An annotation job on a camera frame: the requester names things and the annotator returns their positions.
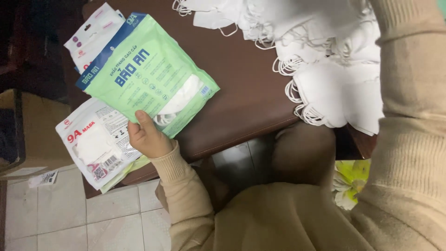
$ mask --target hand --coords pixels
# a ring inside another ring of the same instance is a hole
[[[170,153],[175,141],[158,131],[150,116],[143,110],[135,112],[139,124],[128,122],[130,145],[150,159],[162,157]]]

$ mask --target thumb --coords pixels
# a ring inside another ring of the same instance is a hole
[[[137,110],[135,112],[135,117],[138,120],[141,128],[144,129],[146,134],[151,134],[158,131],[153,124],[152,118],[143,110]]]

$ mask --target person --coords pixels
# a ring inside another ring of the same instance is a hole
[[[329,129],[287,128],[273,155],[281,182],[250,187],[214,214],[178,143],[137,111],[130,143],[161,178],[172,250],[446,250],[445,21],[436,0],[369,1],[381,30],[385,118],[350,218],[327,189],[335,147]],[[314,140],[312,149],[301,145]],[[299,154],[305,150],[308,156]]]

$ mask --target brown table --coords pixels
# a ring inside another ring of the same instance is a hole
[[[205,70],[221,90],[175,138],[180,143],[182,156],[193,162],[232,146],[284,128],[298,121],[293,115],[295,104],[284,94],[291,77],[271,70],[276,58],[275,50],[259,50],[252,41],[243,40],[239,31],[223,37],[219,30],[192,25],[193,15],[181,17],[171,9],[172,2],[147,0],[109,0],[114,9],[126,17],[131,12],[150,14],[194,60]],[[100,5],[101,0],[86,4],[83,17],[87,19]],[[60,32],[61,42],[82,24],[70,19]],[[89,96],[75,87],[79,74],[74,70],[68,50],[62,50],[65,81],[72,109],[76,109]],[[335,130],[339,135],[337,156],[340,159],[369,158],[375,137],[357,132],[351,127]],[[118,186],[135,184],[156,177],[151,164],[130,173]],[[84,180],[87,198],[98,195]]]

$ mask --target sweater sleeve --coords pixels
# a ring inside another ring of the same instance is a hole
[[[376,250],[446,250],[446,28],[436,0],[370,0],[385,118],[352,223]]]
[[[214,231],[214,212],[203,183],[181,157],[178,142],[169,154],[150,160],[169,206],[172,250],[199,250]]]

